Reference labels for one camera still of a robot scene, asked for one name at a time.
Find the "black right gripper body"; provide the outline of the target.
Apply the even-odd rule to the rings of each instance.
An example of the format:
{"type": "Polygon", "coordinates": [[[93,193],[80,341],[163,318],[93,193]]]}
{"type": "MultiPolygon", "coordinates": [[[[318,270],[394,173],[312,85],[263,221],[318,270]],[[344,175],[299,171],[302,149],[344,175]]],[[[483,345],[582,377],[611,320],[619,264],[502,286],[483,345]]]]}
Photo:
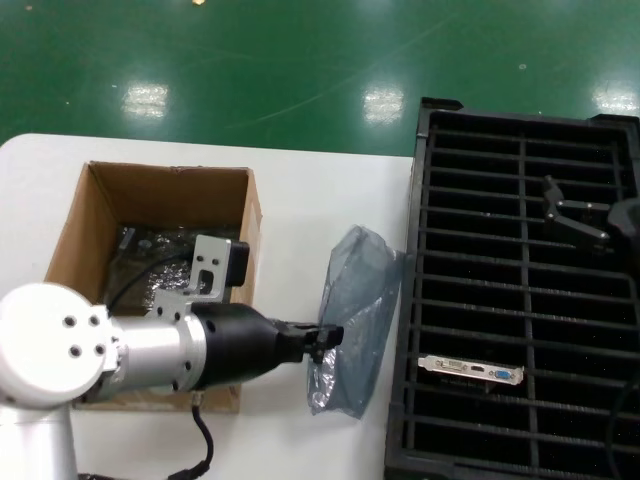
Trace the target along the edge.
{"type": "Polygon", "coordinates": [[[607,226],[616,241],[638,241],[639,198],[628,198],[612,204],[607,214],[607,226]]]}

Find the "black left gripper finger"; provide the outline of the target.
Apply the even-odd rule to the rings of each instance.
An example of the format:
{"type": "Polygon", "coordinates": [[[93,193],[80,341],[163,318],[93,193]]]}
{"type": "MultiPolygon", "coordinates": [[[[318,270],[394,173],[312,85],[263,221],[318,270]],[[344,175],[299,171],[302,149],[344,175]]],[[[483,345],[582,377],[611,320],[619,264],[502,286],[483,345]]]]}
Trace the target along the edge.
{"type": "Polygon", "coordinates": [[[327,350],[331,349],[331,343],[323,339],[304,341],[302,353],[307,355],[312,362],[322,362],[327,350]]]}
{"type": "Polygon", "coordinates": [[[281,328],[287,339],[302,346],[337,346],[344,337],[344,328],[334,324],[282,322],[281,328]]]}

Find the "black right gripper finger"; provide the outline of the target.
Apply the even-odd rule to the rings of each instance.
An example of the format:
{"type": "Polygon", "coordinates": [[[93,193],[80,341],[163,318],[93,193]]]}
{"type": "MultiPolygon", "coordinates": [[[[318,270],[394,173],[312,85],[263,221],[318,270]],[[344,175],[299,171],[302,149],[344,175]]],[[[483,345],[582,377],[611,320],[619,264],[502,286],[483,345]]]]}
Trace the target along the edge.
{"type": "Polygon", "coordinates": [[[545,232],[559,243],[586,251],[604,251],[610,241],[608,204],[567,200],[551,176],[543,178],[545,232]]]}

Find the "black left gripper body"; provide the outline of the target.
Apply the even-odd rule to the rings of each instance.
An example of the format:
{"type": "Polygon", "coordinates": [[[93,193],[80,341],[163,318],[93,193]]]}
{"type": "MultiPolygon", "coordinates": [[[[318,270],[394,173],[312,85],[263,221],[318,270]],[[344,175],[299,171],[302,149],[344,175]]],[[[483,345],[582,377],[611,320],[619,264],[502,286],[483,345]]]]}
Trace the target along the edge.
{"type": "Polygon", "coordinates": [[[304,328],[269,319],[243,304],[198,304],[193,313],[204,328],[206,359],[196,390],[237,385],[304,356],[304,328]]]}

